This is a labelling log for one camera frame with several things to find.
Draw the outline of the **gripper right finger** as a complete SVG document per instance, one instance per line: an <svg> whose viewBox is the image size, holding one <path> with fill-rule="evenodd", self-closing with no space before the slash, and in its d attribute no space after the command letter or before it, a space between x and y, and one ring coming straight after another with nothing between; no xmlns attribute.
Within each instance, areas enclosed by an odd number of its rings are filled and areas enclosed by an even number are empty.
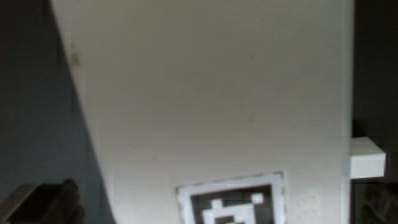
<svg viewBox="0 0 398 224"><path fill-rule="evenodd" d="M354 185L352 224L398 224L398 182Z"/></svg>

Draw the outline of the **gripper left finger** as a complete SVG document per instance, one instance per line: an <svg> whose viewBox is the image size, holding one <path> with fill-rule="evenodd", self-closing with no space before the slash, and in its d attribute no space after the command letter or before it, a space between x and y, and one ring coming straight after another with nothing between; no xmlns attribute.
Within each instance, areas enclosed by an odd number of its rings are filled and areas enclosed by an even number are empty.
<svg viewBox="0 0 398 224"><path fill-rule="evenodd" d="M79 185L24 184L0 203L0 224L84 224Z"/></svg>

